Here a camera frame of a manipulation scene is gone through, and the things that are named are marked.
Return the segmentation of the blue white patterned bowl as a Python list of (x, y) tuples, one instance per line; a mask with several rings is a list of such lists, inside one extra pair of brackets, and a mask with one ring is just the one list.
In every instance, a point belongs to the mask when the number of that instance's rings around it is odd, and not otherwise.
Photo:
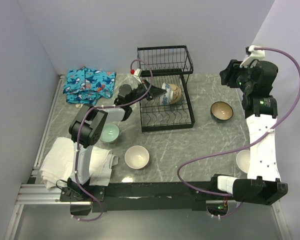
[(166, 90), (166, 94), (160, 97), (160, 104), (162, 106), (167, 106), (170, 104), (171, 87), (168, 83), (163, 83), (161, 88)]

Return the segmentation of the cream bowl with brown outside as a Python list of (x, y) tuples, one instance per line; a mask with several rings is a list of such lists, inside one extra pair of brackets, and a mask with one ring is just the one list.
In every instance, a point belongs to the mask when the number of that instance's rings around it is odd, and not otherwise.
[(175, 84), (170, 83), (170, 104), (176, 104), (182, 97), (181, 88)]

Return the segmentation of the black wire dish rack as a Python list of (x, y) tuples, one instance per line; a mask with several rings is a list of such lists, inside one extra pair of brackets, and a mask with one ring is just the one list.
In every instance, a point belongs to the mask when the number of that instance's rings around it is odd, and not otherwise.
[(187, 83), (194, 72), (186, 45), (138, 47), (141, 77), (153, 82), (152, 90), (163, 92), (152, 100), (140, 102), (142, 132), (190, 129), (195, 116)]

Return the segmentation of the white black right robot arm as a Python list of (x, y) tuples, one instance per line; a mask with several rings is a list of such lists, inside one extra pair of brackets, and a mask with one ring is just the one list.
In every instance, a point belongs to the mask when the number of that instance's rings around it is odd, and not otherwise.
[(288, 193), (277, 167), (275, 130), (278, 105), (271, 95), (278, 67), (269, 61), (254, 60), (246, 67), (230, 60), (220, 72), (221, 84), (242, 91), (242, 107), (249, 131), (249, 169), (245, 179), (215, 174), (209, 193), (221, 199), (226, 193), (237, 202), (270, 206)]

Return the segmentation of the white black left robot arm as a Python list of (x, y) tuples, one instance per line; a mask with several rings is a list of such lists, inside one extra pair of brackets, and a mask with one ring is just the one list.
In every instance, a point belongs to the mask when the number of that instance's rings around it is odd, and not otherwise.
[(73, 167), (67, 179), (69, 194), (78, 201), (84, 201), (90, 194), (90, 161), (93, 146), (102, 135), (105, 123), (123, 122), (132, 113), (131, 105), (143, 99), (153, 100), (167, 93), (143, 80), (136, 88), (129, 84), (119, 87), (117, 98), (111, 106), (84, 104), (69, 127), (74, 146)]

